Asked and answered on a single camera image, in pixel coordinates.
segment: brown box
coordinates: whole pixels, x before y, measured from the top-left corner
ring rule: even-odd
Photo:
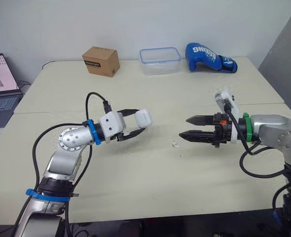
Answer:
[[[91,47],[83,54],[89,73],[113,77],[120,68],[118,53],[114,49]]]

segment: plastic container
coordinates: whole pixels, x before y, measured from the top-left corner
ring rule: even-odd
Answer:
[[[140,63],[145,75],[177,73],[180,55],[176,48],[147,48],[140,50]]]

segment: green cable tie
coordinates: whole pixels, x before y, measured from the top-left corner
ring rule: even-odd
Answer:
[[[243,118],[245,119],[246,131],[247,131],[246,142],[251,142],[252,141],[252,125],[250,122],[249,114],[244,113]]]

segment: blue boxing glove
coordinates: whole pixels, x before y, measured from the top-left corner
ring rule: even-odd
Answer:
[[[196,70],[197,63],[206,64],[212,69],[226,73],[235,73],[238,69],[238,65],[232,58],[216,55],[208,47],[199,43],[187,44],[186,59],[190,71]]]

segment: white table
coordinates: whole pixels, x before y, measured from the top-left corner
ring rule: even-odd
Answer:
[[[127,101],[115,101],[113,109],[126,108]],[[216,149],[178,136],[189,129],[213,130],[185,120],[216,113],[217,106],[190,107],[185,100],[182,107],[166,104],[163,100],[150,108],[153,126],[137,138],[94,146],[93,161],[76,189],[80,196],[70,202],[71,222],[271,208],[273,194],[285,179],[256,179],[244,174],[239,168],[243,152],[240,143],[221,144]],[[240,109],[249,114],[291,118],[285,104],[242,105]],[[101,107],[96,112],[101,115]],[[14,223],[27,198],[24,192],[34,186],[31,150],[37,136],[49,126],[83,120],[83,111],[13,115],[0,136],[0,224]],[[40,174],[57,147],[59,131],[46,135],[39,144]],[[172,141],[180,148],[173,147]],[[269,150],[247,158],[245,164],[250,171],[268,174],[283,168],[283,155]]]
[[[53,62],[39,74],[15,113],[80,111],[91,91],[101,93],[114,106],[149,108],[154,104],[161,110],[184,104],[192,110],[215,105],[215,93],[225,86],[231,88],[240,105],[284,102],[248,58],[234,60],[238,64],[235,74],[206,68],[191,73],[182,60],[180,72],[158,76],[143,75],[138,61],[121,61],[113,78],[88,73],[83,62]]]

